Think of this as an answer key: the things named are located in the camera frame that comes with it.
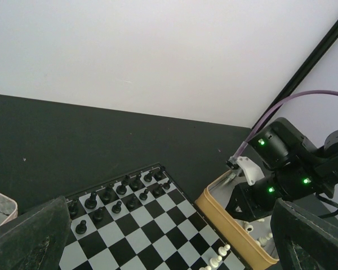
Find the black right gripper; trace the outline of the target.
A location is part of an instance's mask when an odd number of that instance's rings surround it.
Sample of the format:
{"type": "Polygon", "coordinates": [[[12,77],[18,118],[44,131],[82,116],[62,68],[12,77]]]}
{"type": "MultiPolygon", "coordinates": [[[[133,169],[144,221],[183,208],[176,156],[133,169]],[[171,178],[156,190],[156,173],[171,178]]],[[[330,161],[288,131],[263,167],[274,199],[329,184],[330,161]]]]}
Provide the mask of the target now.
{"type": "Polygon", "coordinates": [[[272,214],[260,205],[274,205],[278,198],[295,201],[317,191],[314,179],[303,169],[283,169],[257,181],[252,187],[246,182],[235,186],[226,212],[234,219],[253,222],[272,214]]]}

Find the white pawn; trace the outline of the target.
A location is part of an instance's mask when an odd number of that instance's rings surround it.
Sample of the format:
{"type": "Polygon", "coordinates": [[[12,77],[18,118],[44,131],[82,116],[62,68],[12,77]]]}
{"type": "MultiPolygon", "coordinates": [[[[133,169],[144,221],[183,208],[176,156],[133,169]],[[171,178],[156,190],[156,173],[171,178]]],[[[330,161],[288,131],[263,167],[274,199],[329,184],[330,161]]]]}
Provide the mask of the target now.
{"type": "Polygon", "coordinates": [[[199,270],[211,270],[211,267],[207,265],[206,267],[200,267],[199,270]]]}
{"type": "Polygon", "coordinates": [[[218,254],[222,257],[226,257],[228,255],[228,252],[230,251],[231,246],[229,244],[226,244],[224,246],[220,246],[218,248],[218,254]]]}
{"type": "Polygon", "coordinates": [[[211,269],[216,269],[219,267],[220,263],[222,262],[223,258],[221,255],[217,255],[215,257],[212,257],[209,260],[209,266],[211,267],[211,269]]]}

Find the gold metal tin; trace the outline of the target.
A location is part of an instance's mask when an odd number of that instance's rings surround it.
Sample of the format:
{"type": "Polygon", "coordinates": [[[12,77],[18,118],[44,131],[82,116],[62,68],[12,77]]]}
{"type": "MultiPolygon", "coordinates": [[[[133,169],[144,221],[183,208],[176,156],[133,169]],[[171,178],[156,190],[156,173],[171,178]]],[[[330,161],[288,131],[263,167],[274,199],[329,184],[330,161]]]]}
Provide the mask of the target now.
{"type": "Polygon", "coordinates": [[[246,222],[233,218],[225,210],[234,186],[241,182],[246,182],[245,178],[236,177],[229,170],[204,188],[195,203],[252,269],[267,269],[279,262],[270,228],[271,216],[246,222]]]}

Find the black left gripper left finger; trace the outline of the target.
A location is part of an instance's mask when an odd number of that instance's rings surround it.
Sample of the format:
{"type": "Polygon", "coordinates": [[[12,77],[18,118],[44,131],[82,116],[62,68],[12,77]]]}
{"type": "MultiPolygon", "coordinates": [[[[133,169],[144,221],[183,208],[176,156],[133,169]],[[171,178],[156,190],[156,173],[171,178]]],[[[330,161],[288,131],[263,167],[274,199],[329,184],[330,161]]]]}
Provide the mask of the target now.
{"type": "Polygon", "coordinates": [[[63,196],[0,226],[0,269],[58,269],[70,226],[63,196]]]}

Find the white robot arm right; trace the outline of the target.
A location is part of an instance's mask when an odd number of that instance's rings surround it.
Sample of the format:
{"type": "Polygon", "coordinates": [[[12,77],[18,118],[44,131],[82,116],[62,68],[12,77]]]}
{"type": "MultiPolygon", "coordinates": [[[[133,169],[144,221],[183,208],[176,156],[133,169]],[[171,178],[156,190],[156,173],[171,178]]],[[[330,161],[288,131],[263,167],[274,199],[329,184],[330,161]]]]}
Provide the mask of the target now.
{"type": "Polygon", "coordinates": [[[265,218],[272,214],[278,199],[294,202],[310,194],[336,207],[324,218],[338,215],[338,203],[332,201],[338,184],[338,130],[316,148],[286,118],[278,118],[254,135],[249,144],[271,175],[260,177],[253,185],[235,185],[225,207],[233,218],[246,222],[265,218]]]}

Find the black frame post right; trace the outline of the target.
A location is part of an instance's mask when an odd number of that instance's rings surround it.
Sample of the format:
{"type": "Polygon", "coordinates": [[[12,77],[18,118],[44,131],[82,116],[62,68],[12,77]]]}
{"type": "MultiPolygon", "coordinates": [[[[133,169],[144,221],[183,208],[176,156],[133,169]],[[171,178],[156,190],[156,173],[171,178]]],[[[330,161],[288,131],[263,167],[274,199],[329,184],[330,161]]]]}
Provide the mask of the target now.
{"type": "Polygon", "coordinates": [[[320,61],[320,59],[325,55],[325,53],[332,47],[332,45],[337,41],[337,39],[338,39],[338,20],[334,23],[334,25],[330,28],[330,30],[322,38],[322,40],[318,43],[315,49],[313,49],[312,53],[306,58],[306,60],[299,67],[297,72],[294,73],[292,78],[288,81],[288,83],[276,96],[276,98],[269,105],[269,107],[265,110],[262,116],[259,117],[258,121],[253,125],[252,129],[254,129],[254,127],[256,127],[257,124],[259,124],[260,119],[276,103],[278,103],[282,99],[289,97],[290,95],[293,94],[295,89],[300,85],[300,83],[305,79],[305,77],[312,71],[312,69],[316,66],[316,64],[320,61]]]}

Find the black white chessboard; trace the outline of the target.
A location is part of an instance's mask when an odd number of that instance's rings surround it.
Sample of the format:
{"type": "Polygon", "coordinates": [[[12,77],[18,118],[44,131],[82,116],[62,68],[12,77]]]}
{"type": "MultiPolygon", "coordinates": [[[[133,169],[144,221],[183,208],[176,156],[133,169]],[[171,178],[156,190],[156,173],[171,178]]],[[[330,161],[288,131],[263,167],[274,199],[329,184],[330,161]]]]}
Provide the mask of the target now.
{"type": "Polygon", "coordinates": [[[66,197],[60,269],[208,268],[226,241],[159,164],[66,197]]]}

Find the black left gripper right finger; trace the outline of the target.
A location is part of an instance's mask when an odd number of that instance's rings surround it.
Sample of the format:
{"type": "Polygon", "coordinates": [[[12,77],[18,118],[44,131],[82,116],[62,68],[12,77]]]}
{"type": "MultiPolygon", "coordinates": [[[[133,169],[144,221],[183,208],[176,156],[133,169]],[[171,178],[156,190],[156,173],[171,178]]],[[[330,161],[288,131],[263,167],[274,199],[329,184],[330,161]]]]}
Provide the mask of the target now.
{"type": "Polygon", "coordinates": [[[338,269],[338,227],[282,199],[270,226],[283,269],[338,269]]]}

